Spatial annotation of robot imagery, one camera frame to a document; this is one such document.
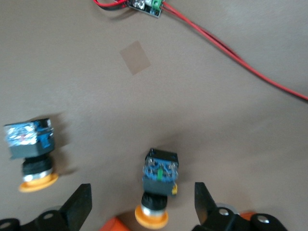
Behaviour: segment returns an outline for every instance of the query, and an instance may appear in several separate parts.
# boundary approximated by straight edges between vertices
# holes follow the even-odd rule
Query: black wire
[[[128,7],[128,1],[126,1],[122,4],[120,4],[120,5],[117,5],[117,6],[112,6],[112,7],[99,6],[99,7],[101,7],[105,11],[117,11],[117,10],[124,9],[125,7]]]

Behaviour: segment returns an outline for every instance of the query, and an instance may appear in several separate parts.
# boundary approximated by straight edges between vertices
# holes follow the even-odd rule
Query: tape piece
[[[146,56],[139,41],[135,41],[121,50],[120,54],[133,75],[151,66],[150,60]]]

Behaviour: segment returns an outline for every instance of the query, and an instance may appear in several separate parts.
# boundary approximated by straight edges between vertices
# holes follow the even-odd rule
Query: electronic component
[[[54,150],[53,127],[48,118],[4,126],[12,159],[24,158],[21,192],[46,188],[58,179],[52,173],[50,152]]]
[[[128,6],[158,18],[163,2],[164,0],[130,0]]]
[[[167,196],[175,196],[178,186],[178,155],[151,148],[143,166],[144,193],[135,209],[136,220],[148,229],[160,229],[168,222]]]

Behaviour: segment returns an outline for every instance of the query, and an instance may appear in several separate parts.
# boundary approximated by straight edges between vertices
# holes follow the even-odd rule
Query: screw
[[[48,213],[48,214],[46,214],[46,215],[43,217],[43,219],[47,220],[47,219],[52,218],[52,217],[53,217],[53,214],[52,214],[52,213]]]
[[[262,222],[262,223],[264,223],[264,224],[269,224],[269,220],[267,219],[267,217],[265,217],[265,216],[258,216],[257,217],[258,218],[258,221],[260,221],[260,222]]]
[[[0,230],[4,230],[7,227],[10,227],[11,223],[10,222],[5,222],[3,224],[0,225]]]
[[[221,208],[219,210],[219,213],[223,216],[228,216],[229,215],[229,212],[225,209],[225,208]]]

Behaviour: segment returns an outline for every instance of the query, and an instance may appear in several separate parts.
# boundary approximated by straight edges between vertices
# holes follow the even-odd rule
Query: red wire
[[[281,89],[281,90],[283,90],[283,91],[285,91],[289,94],[292,94],[296,97],[299,97],[303,100],[308,101],[308,96],[300,94],[300,93],[298,93],[298,92],[296,92],[292,89],[289,89],[289,88],[275,82],[274,80],[266,77],[264,74],[258,72],[257,70],[255,70],[252,66],[250,66],[245,60],[243,60],[239,55],[237,55],[233,50],[231,50],[231,48],[229,48],[221,40],[216,38],[214,35],[210,34],[205,29],[201,28],[197,24],[190,21],[187,17],[185,17],[180,12],[178,12],[176,9],[174,9],[172,6],[170,6],[168,3],[164,2],[162,8],[165,11],[173,14],[174,16],[176,16],[176,17],[180,18],[181,20],[183,20],[184,22],[186,22],[188,25],[190,25],[192,28],[194,28],[196,31],[198,31],[201,35],[203,35],[206,39],[208,39],[210,42],[212,42],[215,46],[217,46],[220,50],[222,50],[226,55],[231,57],[233,60],[235,60],[237,63],[239,63],[240,65],[245,67],[247,70],[249,70],[253,74],[255,74],[260,79],[268,82],[269,84],[271,84],[271,85],[273,85],[273,86],[275,86],[275,87],[277,87],[277,88],[279,88],[279,89]]]
[[[119,1],[113,2],[113,3],[100,3],[97,0],[93,0],[93,2],[95,2],[95,4],[102,6],[102,7],[113,7],[113,6],[121,5],[124,2],[127,2],[127,0],[119,0]]]

